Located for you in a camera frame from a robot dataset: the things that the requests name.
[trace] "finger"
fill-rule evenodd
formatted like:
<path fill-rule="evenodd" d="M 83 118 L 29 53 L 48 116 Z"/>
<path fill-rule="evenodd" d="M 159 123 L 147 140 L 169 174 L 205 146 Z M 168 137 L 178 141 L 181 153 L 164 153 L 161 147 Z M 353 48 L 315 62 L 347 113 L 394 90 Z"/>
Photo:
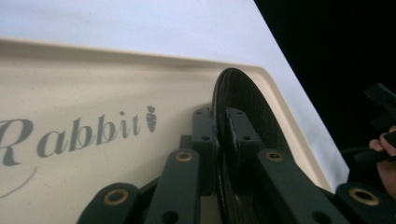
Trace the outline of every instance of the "finger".
<path fill-rule="evenodd" d="M 389 132 L 396 132 L 396 125 L 393 125 L 392 127 L 389 128 Z"/>
<path fill-rule="evenodd" d="M 382 133 L 379 136 L 379 142 L 382 147 L 388 152 L 390 156 L 396 156 L 396 132 L 394 133 Z"/>
<path fill-rule="evenodd" d="M 381 142 L 378 139 L 373 139 L 369 142 L 369 147 L 374 149 L 375 151 L 381 152 L 384 151 L 384 147 L 382 147 Z"/>

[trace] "white surface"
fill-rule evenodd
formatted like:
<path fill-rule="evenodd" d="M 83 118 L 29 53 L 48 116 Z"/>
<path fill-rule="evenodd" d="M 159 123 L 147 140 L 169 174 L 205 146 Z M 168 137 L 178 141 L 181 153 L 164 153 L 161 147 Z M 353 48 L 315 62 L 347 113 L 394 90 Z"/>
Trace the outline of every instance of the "white surface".
<path fill-rule="evenodd" d="M 332 188 L 347 180 L 335 144 L 253 1 L 3 0 L 0 36 L 263 67 L 322 161 Z"/>

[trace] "black plastic part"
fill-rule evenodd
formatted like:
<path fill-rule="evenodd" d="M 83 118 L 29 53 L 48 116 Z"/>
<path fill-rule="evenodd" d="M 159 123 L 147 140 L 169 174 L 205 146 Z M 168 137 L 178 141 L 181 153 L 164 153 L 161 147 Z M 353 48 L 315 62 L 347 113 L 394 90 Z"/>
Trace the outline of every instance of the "black plastic part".
<path fill-rule="evenodd" d="M 396 157 L 391 157 L 387 151 L 377 152 L 368 149 L 354 156 L 355 161 L 361 167 L 369 166 L 380 161 L 393 161 Z"/>
<path fill-rule="evenodd" d="M 253 179 L 251 162 L 263 148 L 245 112 L 226 107 L 225 156 L 230 180 L 236 193 L 247 189 L 248 181 Z"/>
<path fill-rule="evenodd" d="M 199 223 L 199 160 L 191 149 L 172 152 L 160 177 L 146 224 Z"/>
<path fill-rule="evenodd" d="M 215 164 L 218 158 L 218 142 L 213 132 L 213 119 L 209 108 L 201 108 L 192 115 L 192 149 L 200 155 L 200 192 L 211 195 L 215 191 Z"/>
<path fill-rule="evenodd" d="M 388 195 L 359 183 L 340 185 L 335 204 L 351 223 L 396 223 L 396 203 Z"/>
<path fill-rule="evenodd" d="M 101 189 L 82 212 L 78 224 L 138 223 L 139 191 L 130 184 L 116 183 Z"/>
<path fill-rule="evenodd" d="M 255 171 L 282 223 L 349 223 L 286 152 L 260 151 Z"/>
<path fill-rule="evenodd" d="M 396 122 L 396 94 L 381 83 L 374 85 L 364 93 L 388 111 L 387 115 L 373 119 L 372 123 L 377 129 L 382 129 Z"/>

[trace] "black bracket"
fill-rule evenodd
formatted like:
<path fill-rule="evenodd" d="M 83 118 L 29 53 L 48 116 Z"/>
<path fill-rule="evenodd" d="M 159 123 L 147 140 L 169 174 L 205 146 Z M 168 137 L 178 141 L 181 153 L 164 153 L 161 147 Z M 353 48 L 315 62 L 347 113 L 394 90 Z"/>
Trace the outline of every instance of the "black bracket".
<path fill-rule="evenodd" d="M 226 108 L 220 142 L 208 108 L 192 120 L 192 136 L 181 137 L 159 179 L 142 189 L 105 187 L 78 223 L 195 224 L 201 196 L 211 194 L 223 223 L 396 223 L 394 201 L 374 189 L 346 183 L 331 194 L 315 186 L 289 152 L 265 147 L 243 111 Z"/>

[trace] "dark background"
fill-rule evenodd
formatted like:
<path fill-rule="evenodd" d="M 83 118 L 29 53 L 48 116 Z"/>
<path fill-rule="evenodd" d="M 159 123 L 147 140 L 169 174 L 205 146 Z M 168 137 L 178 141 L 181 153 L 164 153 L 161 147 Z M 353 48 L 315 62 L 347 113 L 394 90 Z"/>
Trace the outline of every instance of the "dark background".
<path fill-rule="evenodd" d="M 371 124 L 386 110 L 363 91 L 396 90 L 395 1 L 255 2 L 340 149 L 386 131 Z"/>

